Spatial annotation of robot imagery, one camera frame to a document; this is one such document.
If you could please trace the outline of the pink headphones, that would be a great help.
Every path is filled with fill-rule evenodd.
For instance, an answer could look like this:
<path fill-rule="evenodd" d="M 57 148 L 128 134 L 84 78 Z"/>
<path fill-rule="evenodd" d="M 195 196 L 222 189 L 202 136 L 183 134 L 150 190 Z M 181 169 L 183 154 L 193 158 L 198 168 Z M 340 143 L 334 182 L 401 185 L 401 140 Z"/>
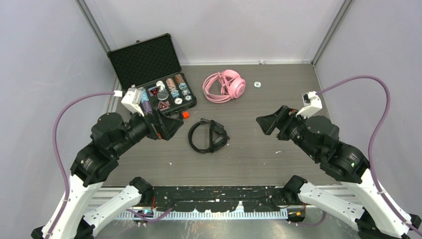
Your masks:
<path fill-rule="evenodd" d="M 210 92 L 211 86 L 219 82 L 221 85 L 220 94 L 214 95 Z M 224 70 L 208 76 L 202 85 L 203 94 L 207 100 L 213 103 L 226 103 L 239 98 L 245 91 L 246 81 L 234 70 Z"/>

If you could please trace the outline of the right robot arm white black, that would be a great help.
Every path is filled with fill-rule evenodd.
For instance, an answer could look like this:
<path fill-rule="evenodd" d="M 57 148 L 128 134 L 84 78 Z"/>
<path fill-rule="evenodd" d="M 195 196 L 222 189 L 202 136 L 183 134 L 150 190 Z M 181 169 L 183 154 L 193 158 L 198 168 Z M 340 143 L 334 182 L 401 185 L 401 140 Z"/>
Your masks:
<path fill-rule="evenodd" d="M 328 118 L 306 119 L 297 110 L 282 106 L 256 120 L 266 135 L 278 129 L 278 140 L 291 140 L 359 200 L 358 204 L 345 201 L 294 175 L 283 188 L 288 203 L 319 207 L 348 224 L 362 239 L 406 239 L 409 231 L 419 230 L 421 218 L 386 202 L 388 194 L 376 187 L 369 160 L 358 148 L 340 141 L 338 126 Z"/>

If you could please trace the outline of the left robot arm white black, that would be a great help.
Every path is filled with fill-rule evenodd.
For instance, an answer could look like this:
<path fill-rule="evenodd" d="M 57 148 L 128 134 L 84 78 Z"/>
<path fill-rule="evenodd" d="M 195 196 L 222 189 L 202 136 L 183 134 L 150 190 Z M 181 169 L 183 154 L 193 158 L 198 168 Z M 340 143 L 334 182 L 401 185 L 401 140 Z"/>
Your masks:
<path fill-rule="evenodd" d="M 152 202 L 154 190 L 141 177 L 135 177 L 116 197 L 95 209 L 91 215 L 86 208 L 118 167 L 119 158 L 145 137 L 170 140 L 184 124 L 183 120 L 163 115 L 154 110 L 142 117 L 133 114 L 124 122 L 118 113 L 99 117 L 91 129 L 92 141 L 82 148 L 70 169 L 68 190 L 63 195 L 64 208 L 58 206 L 49 222 L 34 229 L 33 239 L 92 239 L 114 217 L 135 206 Z"/>

